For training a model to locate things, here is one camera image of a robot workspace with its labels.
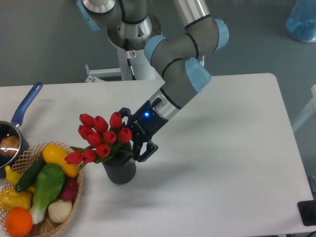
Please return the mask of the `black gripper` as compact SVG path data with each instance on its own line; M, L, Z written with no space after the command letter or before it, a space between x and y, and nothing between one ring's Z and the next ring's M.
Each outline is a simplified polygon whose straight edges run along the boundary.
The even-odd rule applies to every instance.
M123 163L145 162L158 150L158 145L151 138L168 122L168 119L156 111L156 106L162 102L155 99L153 102L147 100L134 114L129 108L121 108L119 113L122 118L127 117L128 127L132 132L132 141L137 144L133 147L133 155L127 155ZM141 154L142 145L146 143L146 150Z

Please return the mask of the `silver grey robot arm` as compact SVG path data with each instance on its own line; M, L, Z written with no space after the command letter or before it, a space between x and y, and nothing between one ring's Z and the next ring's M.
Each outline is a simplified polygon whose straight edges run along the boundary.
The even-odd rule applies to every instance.
M175 40L162 35L145 0L78 0L77 6L91 28L107 29L111 43L124 50L128 68L132 51L142 50L147 59L143 67L153 68L164 81L134 114L123 108L114 116L115 121L128 118L122 129L128 141L120 145L119 152L125 155L120 164L143 162L158 149L153 135L210 82L201 59L227 44L228 27L212 18L203 0L175 2L185 27L185 34Z

